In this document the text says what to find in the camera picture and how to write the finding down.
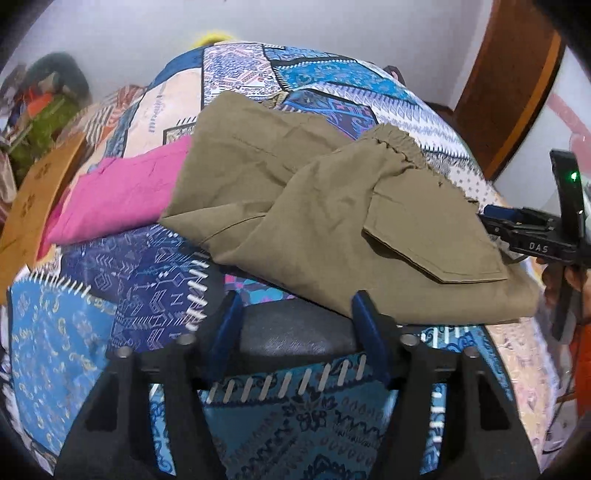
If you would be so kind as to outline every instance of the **white wall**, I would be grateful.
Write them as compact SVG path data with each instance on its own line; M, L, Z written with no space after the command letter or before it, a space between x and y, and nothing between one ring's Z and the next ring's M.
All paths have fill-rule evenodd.
M483 4L490 1L55 0L0 81L18 61L67 51L97 99L128 83L148 84L200 34L214 29L243 40L396 65L416 94L447 105L459 72L467 68L466 54L474 50Z
M552 92L559 95L591 129L591 82L567 49ZM547 105L529 131L495 187L511 206L528 206L559 214L556 184L548 153L570 149L571 130Z

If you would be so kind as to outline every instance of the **khaki pants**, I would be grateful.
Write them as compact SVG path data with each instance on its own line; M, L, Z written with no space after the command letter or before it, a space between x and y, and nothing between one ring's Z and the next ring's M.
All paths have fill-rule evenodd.
M160 223L348 316L358 290L400 323L533 314L538 287L504 264L476 212L392 125L353 142L319 115L225 92L199 116Z

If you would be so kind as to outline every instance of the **white stitching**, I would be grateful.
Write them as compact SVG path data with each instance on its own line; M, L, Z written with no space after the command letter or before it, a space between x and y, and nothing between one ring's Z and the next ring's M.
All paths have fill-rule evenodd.
M197 282L195 282L193 280L189 280L187 282L187 285L189 285L189 287L191 287L191 288L194 288L195 290L199 290L199 291L202 291L202 292L207 291L207 287L205 285L201 285L200 283L197 283Z
M285 377L283 378L283 383L281 384L281 388L279 389L279 395L277 397L283 398L287 393L287 388L290 386L291 382L291 372L287 372Z
M216 396L216 390L217 390L217 382L215 382L212 385L212 389L209 391L209 395L207 396L207 400L205 401L205 403L207 403L207 405L211 404L211 402L213 401L213 397Z
M324 366L324 370L322 370L322 376L320 377L320 383L318 384L318 391L322 392L326 386L326 382L329 379L330 369L332 365L326 364Z
M189 269L189 273L191 275L195 275L196 277L199 277L199 279L207 278L209 276L209 275L207 275L206 273L203 273L200 270L195 270L194 268L190 268Z
M198 257L201 257L201 258L208 258L208 259L209 259L209 255L207 255L207 254L204 254L204 253L202 253L202 252L193 252L193 253L192 253L192 255L197 255Z
M197 332L197 330L199 330L199 324L195 322L187 322L185 323L185 328L189 332Z
M200 307L204 307L207 305L207 300L205 300L203 297L197 297L195 295L189 294L189 295L187 295L187 300L192 301L193 303L196 303Z
M343 366L340 368L339 379L336 381L338 387L342 387L345 383L345 376L347 375L347 369L349 368L349 361L343 360Z
M271 382L273 381L273 377L271 375L267 375L265 379L265 383L263 383L261 394L259 395L259 400L265 400L267 396L267 392L269 391L269 387L271 386Z
M152 397L156 395L156 391L158 390L159 386L159 384L155 383L154 385L152 385L152 388L150 388L150 400L152 400Z
M86 295L88 294L88 292L89 292L89 291L90 291L90 285L88 285L88 286L85 288L84 292L82 292L81 298L84 298L84 297L86 297Z
M298 395L303 395L306 393L306 387L308 386L308 382L310 381L310 377L312 376L312 369L306 368L304 372L304 378L301 379L300 388L297 391Z
M207 262L203 262L201 260L191 260L191 263L193 265L197 265L198 267L201 267L201 268L209 268L209 264Z
M365 370L366 360L366 355L361 355L361 358L359 358L359 367L357 368L357 375L355 375L355 380L361 380L363 378L363 371Z
M246 400L248 400L248 395L251 392L253 382L254 382L254 380L252 379L252 377L248 377L248 380L246 381L246 384L244 385L244 391L242 392L242 396L240 397L240 401L242 403L244 403L244 402L246 402Z
M193 310L191 308L187 309L187 315L196 318L198 321L201 321L207 317L207 315L205 315L201 310Z
M223 396L222 403L228 403L230 401L230 397L232 396L232 391L234 390L234 380L230 380L228 382L228 388L226 389L226 394Z

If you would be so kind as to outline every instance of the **blue patterned fabric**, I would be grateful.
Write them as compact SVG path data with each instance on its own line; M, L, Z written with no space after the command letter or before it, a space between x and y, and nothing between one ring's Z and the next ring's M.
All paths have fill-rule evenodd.
M148 90L151 90L161 83L166 82L166 80L178 72L188 69L201 68L203 66L204 49L205 47L199 47L195 48L194 50L189 50L188 52L185 52L169 61L164 67L164 70L156 75L154 81L148 85Z
M389 123L408 132L425 153L447 155L449 166L458 165L459 160L462 168L479 168L456 131L414 95L415 102L410 103L405 99L350 85L318 82L307 85L306 89L314 89L358 105L366 105L378 123Z
M92 287L91 293L117 303L125 283L148 248L153 226L61 248L60 274Z
M140 102L135 102L132 106L130 106L121 118L119 118L119 123L117 127L113 131L113 136L107 140L107 144L105 147L105 154L103 158L108 157L123 157L123 153L125 152L125 140L127 138L127 130L131 126L131 122L134 119L136 112L138 111ZM91 172L98 164L91 166L88 169L88 172Z
M302 61L295 65L274 65L273 69L280 81L290 89L314 82L330 82L415 103L414 98L399 83L378 75L354 60Z
M28 277L11 289L12 375L25 431L59 454L106 365L115 305Z
M215 268L210 268L204 257L207 255L203 251L177 233L153 226L148 248L117 306L110 348L129 345L136 352L157 350L186 333L188 323L198 325L200 320L187 314L189 309L198 310L204 318L213 313L221 300L223 277L215 275ZM191 287L192 282L202 285L205 291ZM199 306L189 295L207 305Z
M423 330L421 338L429 346L453 351L476 346L507 396L513 398L508 379L503 369L497 368L498 358L482 327L450 327L447 333L439 329L435 333L430 327ZM358 353L331 362L323 390L320 390L320 383L326 366L315 364L269 374L271 382L263 399L267 374L226 378L211 391L197 392L228 478L367 478L397 392L387 391L375 380L369 365L359 372L364 357L363 353ZM345 362L346 373L340 383ZM308 369L311 371L309 381L300 394ZM291 379L281 395L286 376ZM245 394L249 383L252 387ZM446 386L434 385L421 474L437 468L445 400ZM150 412L158 465L162 471L174 473L161 386L155 389Z
M377 125L371 109L365 105L345 102L311 90L290 93L280 107L287 110L286 106L301 112L324 115L329 123L353 140L357 140L363 132Z
M203 54L203 106L225 90L264 100L281 88L257 43L227 43L209 47Z
M226 274L224 276L226 291L235 291L240 295L242 304L245 307L266 303L269 301L289 300L295 296L277 287L252 278L238 277Z
M309 48L265 46L265 55L269 60L290 61L295 59L315 59L325 57L338 57L334 53L311 50Z

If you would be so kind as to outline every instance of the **pocket flap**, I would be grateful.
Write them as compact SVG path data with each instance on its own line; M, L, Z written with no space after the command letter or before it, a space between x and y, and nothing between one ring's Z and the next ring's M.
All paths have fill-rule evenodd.
M378 182L363 230L442 283L507 279L474 207L428 169Z

